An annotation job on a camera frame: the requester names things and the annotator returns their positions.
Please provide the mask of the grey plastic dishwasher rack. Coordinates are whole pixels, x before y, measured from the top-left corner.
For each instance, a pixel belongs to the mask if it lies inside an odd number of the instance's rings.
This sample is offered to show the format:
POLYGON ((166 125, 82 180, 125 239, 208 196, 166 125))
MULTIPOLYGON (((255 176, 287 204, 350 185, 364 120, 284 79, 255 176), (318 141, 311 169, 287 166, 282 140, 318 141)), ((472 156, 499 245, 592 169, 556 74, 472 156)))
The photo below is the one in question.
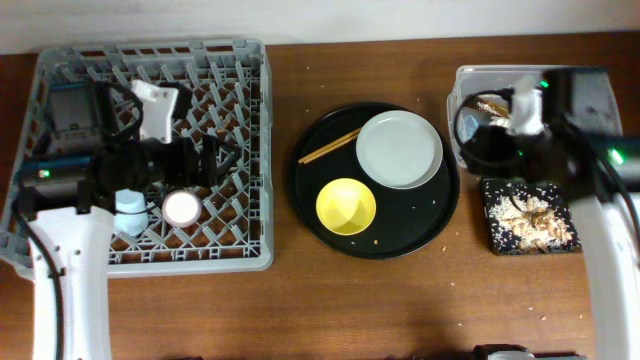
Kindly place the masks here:
POLYGON ((271 181, 271 69, 255 39, 68 46, 43 51, 34 64, 31 92, 17 147, 33 153, 51 130, 45 102, 51 87, 86 80, 130 86, 178 83, 192 97, 187 114, 172 123, 174 137, 200 143, 205 136, 241 148, 222 181, 197 190, 200 220, 187 228, 161 214, 166 185, 146 193, 148 227, 117 233, 108 252, 112 278, 261 271, 274 259, 271 181))

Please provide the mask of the yellow bowl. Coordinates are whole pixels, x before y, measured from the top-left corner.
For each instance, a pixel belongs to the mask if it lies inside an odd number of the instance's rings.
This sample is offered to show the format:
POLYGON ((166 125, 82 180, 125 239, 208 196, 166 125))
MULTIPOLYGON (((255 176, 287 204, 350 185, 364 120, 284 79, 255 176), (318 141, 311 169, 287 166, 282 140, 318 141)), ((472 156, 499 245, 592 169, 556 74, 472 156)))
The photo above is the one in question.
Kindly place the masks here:
POLYGON ((352 236, 373 223, 377 203, 373 192, 364 183, 352 178, 338 178, 319 191, 315 210, 327 230, 340 236, 352 236))

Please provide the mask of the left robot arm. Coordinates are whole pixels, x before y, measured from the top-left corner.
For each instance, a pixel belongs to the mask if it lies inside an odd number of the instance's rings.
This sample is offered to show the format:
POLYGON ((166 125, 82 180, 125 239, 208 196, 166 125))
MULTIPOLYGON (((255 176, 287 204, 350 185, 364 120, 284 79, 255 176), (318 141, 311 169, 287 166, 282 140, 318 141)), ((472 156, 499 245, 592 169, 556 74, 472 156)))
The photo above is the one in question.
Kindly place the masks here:
POLYGON ((53 130, 41 154, 22 162, 11 213, 27 232, 34 275, 36 359, 107 359, 108 252, 116 194, 154 183, 213 187, 241 158, 240 147, 204 135, 143 138, 187 114, 177 83, 128 88, 84 81, 54 86, 46 101, 53 130))

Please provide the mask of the pink plastic cup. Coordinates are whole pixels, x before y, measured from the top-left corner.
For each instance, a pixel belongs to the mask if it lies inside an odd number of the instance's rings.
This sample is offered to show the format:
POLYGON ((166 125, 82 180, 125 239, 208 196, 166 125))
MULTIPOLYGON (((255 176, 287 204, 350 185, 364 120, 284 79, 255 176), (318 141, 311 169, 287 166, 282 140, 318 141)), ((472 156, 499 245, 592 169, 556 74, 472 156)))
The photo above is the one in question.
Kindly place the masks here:
POLYGON ((185 228, 194 225, 201 216, 199 198, 185 190, 176 190, 164 198, 162 217, 170 225, 185 228))

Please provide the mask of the white tissue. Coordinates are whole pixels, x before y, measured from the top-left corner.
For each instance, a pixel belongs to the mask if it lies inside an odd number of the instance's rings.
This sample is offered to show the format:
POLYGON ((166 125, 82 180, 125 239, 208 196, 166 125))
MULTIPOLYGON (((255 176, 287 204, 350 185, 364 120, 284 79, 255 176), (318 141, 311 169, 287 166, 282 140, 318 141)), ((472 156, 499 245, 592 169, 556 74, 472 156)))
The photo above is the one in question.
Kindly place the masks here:
POLYGON ((511 120, 509 118, 493 116, 491 118, 490 126, 498 126, 503 128, 509 128, 511 125, 511 120))

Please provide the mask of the clear plastic waste bin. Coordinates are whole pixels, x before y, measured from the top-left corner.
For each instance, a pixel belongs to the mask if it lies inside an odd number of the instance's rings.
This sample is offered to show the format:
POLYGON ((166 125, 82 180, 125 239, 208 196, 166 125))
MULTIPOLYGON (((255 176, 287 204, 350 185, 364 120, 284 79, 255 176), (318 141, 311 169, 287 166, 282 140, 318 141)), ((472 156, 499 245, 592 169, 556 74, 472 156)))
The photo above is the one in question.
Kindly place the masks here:
MULTIPOLYGON (((568 68, 568 65, 465 65, 459 67, 452 92, 447 98, 449 135, 457 165, 463 169, 467 168, 453 134, 454 115, 468 95, 485 90, 513 88, 522 81, 535 81, 539 84, 543 80, 545 71, 561 68, 568 68)), ((580 85, 587 87, 590 93, 578 102, 578 114, 585 117, 579 127, 587 132, 622 136, 621 118, 608 72, 605 71, 604 75, 596 75, 594 80, 582 81, 580 85)))

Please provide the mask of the black rectangular waste tray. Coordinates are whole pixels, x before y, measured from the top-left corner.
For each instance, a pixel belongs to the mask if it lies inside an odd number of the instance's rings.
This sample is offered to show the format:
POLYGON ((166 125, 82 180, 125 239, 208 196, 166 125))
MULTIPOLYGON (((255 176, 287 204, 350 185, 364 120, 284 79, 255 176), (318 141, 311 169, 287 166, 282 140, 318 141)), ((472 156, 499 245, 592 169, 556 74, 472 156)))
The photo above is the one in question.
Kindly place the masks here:
POLYGON ((579 253, 577 230, 560 188, 483 178, 480 193, 496 255, 579 253))

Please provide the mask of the food scraps pile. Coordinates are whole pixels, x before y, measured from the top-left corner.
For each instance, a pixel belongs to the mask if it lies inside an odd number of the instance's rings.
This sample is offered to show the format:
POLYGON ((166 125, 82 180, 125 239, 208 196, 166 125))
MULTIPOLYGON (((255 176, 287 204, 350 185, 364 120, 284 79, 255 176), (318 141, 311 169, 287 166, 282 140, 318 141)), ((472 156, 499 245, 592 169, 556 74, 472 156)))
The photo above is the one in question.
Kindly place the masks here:
POLYGON ((492 244, 501 254, 560 252, 577 240, 569 222, 537 197, 500 196, 488 210, 492 244))

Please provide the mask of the light blue plastic cup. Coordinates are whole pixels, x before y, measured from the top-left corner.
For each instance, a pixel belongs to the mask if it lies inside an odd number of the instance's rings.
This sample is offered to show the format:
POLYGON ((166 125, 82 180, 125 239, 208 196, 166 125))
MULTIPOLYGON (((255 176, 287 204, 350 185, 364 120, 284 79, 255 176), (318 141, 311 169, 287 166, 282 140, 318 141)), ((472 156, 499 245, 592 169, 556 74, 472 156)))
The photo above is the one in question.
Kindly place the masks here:
POLYGON ((120 190, 115 194, 114 233, 138 236, 148 227, 148 215, 144 194, 132 190, 120 190))

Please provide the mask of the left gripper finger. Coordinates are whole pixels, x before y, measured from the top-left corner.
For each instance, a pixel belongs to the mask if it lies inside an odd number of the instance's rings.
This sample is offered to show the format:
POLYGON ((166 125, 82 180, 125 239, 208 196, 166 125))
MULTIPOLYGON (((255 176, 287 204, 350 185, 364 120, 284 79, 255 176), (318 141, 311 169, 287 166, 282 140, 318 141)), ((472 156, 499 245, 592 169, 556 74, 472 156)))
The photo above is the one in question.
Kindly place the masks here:
POLYGON ((200 185, 203 187, 214 187, 218 183, 217 154, 218 139, 204 136, 200 152, 200 185))
POLYGON ((219 175, 226 175, 234 167, 241 157, 241 148, 227 142, 219 143, 219 150, 226 153, 226 157, 221 165, 217 167, 219 175))

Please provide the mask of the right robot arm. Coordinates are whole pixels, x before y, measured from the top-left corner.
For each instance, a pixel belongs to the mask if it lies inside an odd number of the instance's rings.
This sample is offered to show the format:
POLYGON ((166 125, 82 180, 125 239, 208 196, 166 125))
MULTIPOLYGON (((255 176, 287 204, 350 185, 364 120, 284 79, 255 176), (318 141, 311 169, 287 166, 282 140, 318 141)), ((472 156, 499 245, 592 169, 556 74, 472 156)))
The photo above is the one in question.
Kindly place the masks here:
POLYGON ((639 356, 639 139, 606 69, 517 66, 460 92, 450 134, 473 174, 554 184, 581 241, 600 359, 639 356))

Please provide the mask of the grey round plate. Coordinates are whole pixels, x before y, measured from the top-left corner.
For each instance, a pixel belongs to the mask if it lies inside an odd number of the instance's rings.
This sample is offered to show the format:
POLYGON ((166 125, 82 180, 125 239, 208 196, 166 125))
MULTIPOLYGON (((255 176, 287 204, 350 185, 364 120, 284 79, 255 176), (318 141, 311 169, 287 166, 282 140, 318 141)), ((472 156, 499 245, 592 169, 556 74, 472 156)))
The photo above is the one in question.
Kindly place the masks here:
POLYGON ((409 190, 427 183, 444 158, 439 133, 426 119, 391 110, 373 116, 356 140, 360 167, 376 183, 409 190))

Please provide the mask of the round black serving tray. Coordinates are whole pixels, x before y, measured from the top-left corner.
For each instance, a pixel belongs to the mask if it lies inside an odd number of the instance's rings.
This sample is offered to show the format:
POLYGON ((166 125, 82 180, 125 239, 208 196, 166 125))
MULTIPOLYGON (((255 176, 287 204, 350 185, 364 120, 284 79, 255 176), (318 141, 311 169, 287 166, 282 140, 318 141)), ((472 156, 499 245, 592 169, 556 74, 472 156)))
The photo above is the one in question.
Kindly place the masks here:
POLYGON ((354 131, 376 115, 401 110, 397 105, 365 102, 334 110, 305 130, 288 164, 288 192, 299 219, 322 242, 349 256, 387 259, 420 249, 447 226, 457 206, 460 179, 453 151, 441 134, 443 160, 435 176, 414 189, 395 190, 365 174, 356 158, 356 145, 346 144, 327 155, 301 164, 299 160, 354 131), (329 182, 349 178, 371 189, 376 215, 364 231, 344 236, 331 232, 316 213, 316 199, 329 182))

